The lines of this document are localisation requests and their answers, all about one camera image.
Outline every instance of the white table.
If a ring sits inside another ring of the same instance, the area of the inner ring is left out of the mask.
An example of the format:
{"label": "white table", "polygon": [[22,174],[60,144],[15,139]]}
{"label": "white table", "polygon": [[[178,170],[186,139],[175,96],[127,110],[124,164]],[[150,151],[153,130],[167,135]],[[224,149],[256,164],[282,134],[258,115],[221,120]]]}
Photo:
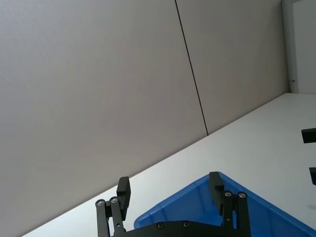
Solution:
{"label": "white table", "polygon": [[[139,215],[196,179],[221,171],[316,229],[316,186],[309,173],[316,144],[304,144],[301,135],[312,127],[316,95],[285,94],[260,107],[132,177],[125,228],[132,230]],[[95,201],[115,195],[113,187],[25,237],[96,237]]]}

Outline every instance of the blue container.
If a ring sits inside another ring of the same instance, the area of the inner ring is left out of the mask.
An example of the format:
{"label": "blue container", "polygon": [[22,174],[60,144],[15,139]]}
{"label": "blue container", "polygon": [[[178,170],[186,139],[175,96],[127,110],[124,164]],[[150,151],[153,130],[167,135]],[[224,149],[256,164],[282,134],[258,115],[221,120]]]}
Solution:
{"label": "blue container", "polygon": [[[255,195],[234,180],[220,173],[225,190],[248,194],[251,235],[253,237],[313,237],[316,231],[271,203]],[[220,226],[208,186],[208,175],[196,180],[138,217],[135,228],[156,222],[189,220]]]}

